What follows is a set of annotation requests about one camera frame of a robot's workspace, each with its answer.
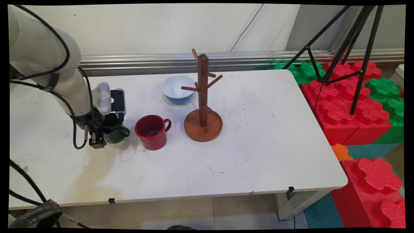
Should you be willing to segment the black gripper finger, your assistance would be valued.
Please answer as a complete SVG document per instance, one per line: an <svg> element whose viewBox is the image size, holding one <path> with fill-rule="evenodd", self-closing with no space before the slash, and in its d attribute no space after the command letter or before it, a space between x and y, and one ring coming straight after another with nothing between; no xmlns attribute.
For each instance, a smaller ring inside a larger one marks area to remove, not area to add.
<svg viewBox="0 0 414 233"><path fill-rule="evenodd" d="M101 149L107 145L102 129L95 129L94 131L89 132L89 134L89 146L93 149Z"/></svg>

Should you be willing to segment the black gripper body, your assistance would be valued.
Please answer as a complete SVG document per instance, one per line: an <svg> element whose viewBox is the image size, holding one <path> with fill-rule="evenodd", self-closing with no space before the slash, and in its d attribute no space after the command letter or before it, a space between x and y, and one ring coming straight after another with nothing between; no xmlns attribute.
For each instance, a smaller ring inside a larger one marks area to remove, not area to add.
<svg viewBox="0 0 414 233"><path fill-rule="evenodd" d="M88 125L88 132L90 134L95 133L96 136L103 137L103 128L99 125L103 125L104 120L105 115L102 115L100 112L94 112L93 119L91 112L82 116L75 116L76 130L78 130L78 128L84 130L85 125Z"/></svg>

